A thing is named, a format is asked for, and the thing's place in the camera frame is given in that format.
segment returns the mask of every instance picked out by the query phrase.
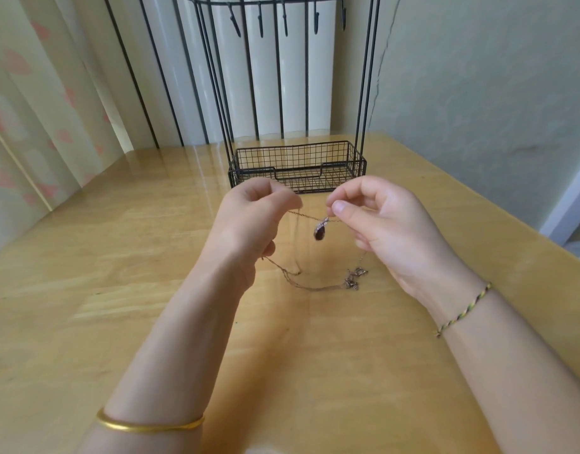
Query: forearm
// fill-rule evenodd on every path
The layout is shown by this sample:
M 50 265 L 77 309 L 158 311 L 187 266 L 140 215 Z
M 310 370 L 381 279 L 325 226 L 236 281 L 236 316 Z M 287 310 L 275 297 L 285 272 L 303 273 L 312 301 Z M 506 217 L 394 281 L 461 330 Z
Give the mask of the forearm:
M 437 325 L 485 286 L 466 267 L 453 277 L 428 300 Z M 499 292 L 490 291 L 443 338 L 504 453 L 580 453 L 580 380 Z
M 105 413 L 138 424 L 186 424 L 206 409 L 218 374 L 243 281 L 233 262 L 198 262 L 137 352 Z M 188 452 L 200 429 L 156 435 L 95 426 L 80 453 Z

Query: hook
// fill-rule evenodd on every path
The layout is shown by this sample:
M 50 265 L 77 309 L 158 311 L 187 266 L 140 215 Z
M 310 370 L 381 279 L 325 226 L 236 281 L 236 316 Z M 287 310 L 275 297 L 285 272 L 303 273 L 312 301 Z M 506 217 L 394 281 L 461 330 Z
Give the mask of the hook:
M 227 7 L 229 8 L 229 13 L 231 14 L 231 21 L 233 22 L 233 26 L 235 27 L 237 36 L 241 38 L 240 28 L 237 25 L 237 21 L 235 20 L 235 14 L 233 14 L 233 8 L 231 7 L 231 3 L 227 3 Z
M 283 18 L 284 18 L 284 31 L 286 32 L 286 36 L 288 36 L 288 24 L 286 22 L 286 2 L 281 2 L 281 9 L 283 11 Z
M 345 7 L 345 0 L 340 0 L 340 19 L 343 24 L 343 30 L 347 28 L 347 8 Z
M 263 37 L 263 11 L 260 8 L 260 2 L 258 2 L 258 28 L 260 29 L 260 37 Z
M 317 35 L 317 30 L 320 29 L 320 14 L 317 12 L 317 0 L 313 0 L 313 30 Z

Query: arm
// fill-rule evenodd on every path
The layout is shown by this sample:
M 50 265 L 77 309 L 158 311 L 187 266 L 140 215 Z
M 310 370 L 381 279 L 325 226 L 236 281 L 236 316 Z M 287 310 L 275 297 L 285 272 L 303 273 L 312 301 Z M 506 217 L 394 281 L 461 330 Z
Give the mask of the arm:
M 154 325 L 105 413 L 136 424 L 180 425 L 206 409 L 254 264 L 275 250 L 273 238 L 286 211 L 300 198 L 279 183 L 255 178 L 223 199 L 202 254 Z M 88 453 L 193 453 L 201 427 L 130 434 L 95 424 L 78 449 Z
M 409 191 L 361 177 L 337 188 L 326 205 L 437 325 L 485 286 Z M 504 453 L 580 454 L 580 381 L 498 291 L 443 337 Z

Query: wooden table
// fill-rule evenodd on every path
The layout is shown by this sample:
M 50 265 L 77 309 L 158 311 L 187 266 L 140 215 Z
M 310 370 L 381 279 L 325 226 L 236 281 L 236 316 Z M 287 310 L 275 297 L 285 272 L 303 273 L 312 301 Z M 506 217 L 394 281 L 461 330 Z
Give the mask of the wooden table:
M 580 261 L 387 136 L 370 135 L 364 155 L 580 376 Z M 0 253 L 0 453 L 73 450 L 228 189 L 222 148 L 132 152 Z M 324 216 L 324 198 L 304 195 L 303 212 Z M 296 253 L 305 285 L 341 282 L 360 252 L 344 225 L 322 242 L 313 225 L 284 218 L 274 260 L 291 266 Z M 426 311 L 371 255 L 362 266 L 357 292 L 306 292 L 259 261 L 204 452 L 498 453 Z

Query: tangled necklace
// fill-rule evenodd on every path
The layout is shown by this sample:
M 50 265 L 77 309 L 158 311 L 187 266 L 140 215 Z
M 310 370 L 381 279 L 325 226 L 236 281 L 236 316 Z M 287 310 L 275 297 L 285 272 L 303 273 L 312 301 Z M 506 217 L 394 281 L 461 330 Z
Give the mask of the tangled necklace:
M 309 215 L 305 215 L 305 214 L 300 213 L 300 212 L 294 212 L 292 210 L 290 210 L 290 213 L 293 213 L 294 215 L 296 215 L 297 220 L 299 217 L 304 217 L 304 218 L 309 218 L 311 220 L 317 221 L 315 231 L 313 232 L 313 236 L 316 240 L 322 240 L 324 238 L 324 236 L 326 235 L 326 225 L 328 223 L 339 223 L 340 222 L 340 220 L 330 220 L 328 217 L 324 218 L 323 220 L 320 220 L 319 218 L 310 217 Z M 360 259 L 357 261 L 357 267 L 353 271 L 350 269 L 347 269 L 347 277 L 345 277 L 345 280 L 341 284 L 328 285 L 325 287 L 307 287 L 307 286 L 301 285 L 300 283 L 298 283 L 292 279 L 292 276 L 297 276 L 297 275 L 300 275 L 302 273 L 302 269 L 300 268 L 299 262 L 297 261 L 296 257 L 294 258 L 294 264 L 296 265 L 296 267 L 299 268 L 299 270 L 297 272 L 291 272 L 291 271 L 287 270 L 286 268 L 281 267 L 280 265 L 278 265 L 275 261 L 273 261 L 269 257 L 265 257 L 265 258 L 270 263 L 277 266 L 281 270 L 281 273 L 284 274 L 284 278 L 286 279 L 286 281 L 290 285 L 292 285 L 293 287 L 301 288 L 303 290 L 307 290 L 310 292 L 320 292 L 320 291 L 324 291 L 324 290 L 336 290 L 336 289 L 340 289 L 340 288 L 359 290 L 360 285 L 359 285 L 359 282 L 356 281 L 356 279 L 361 277 L 362 275 L 366 275 L 368 273 L 368 271 L 366 269 L 359 266 L 359 264 L 362 262 L 362 259 L 365 255 L 366 255 L 366 252 L 364 252 L 362 254 L 362 256 L 360 257 Z

